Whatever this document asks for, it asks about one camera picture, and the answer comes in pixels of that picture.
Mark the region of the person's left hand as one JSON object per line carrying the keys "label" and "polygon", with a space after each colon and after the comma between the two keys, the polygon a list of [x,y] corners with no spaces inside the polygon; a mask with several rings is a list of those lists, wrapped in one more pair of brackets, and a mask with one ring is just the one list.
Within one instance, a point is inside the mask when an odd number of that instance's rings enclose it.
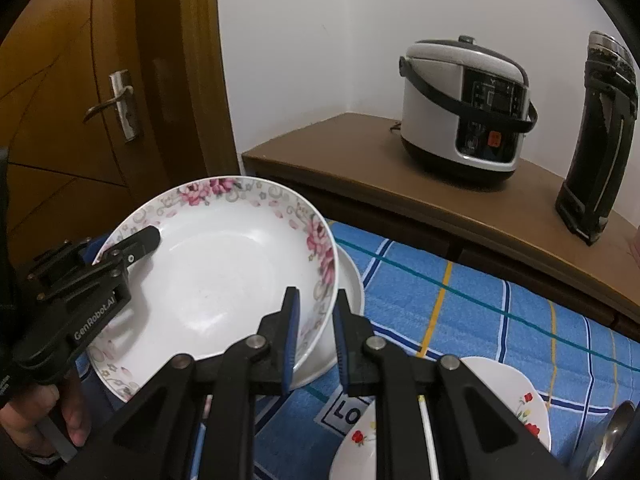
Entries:
{"label": "person's left hand", "polygon": [[1,427],[21,450],[38,457],[49,457],[55,453],[55,448],[37,425],[54,408],[60,409],[73,445],[84,446],[91,431],[91,418],[74,368],[65,374],[62,388],[34,385],[14,396],[1,409]]}

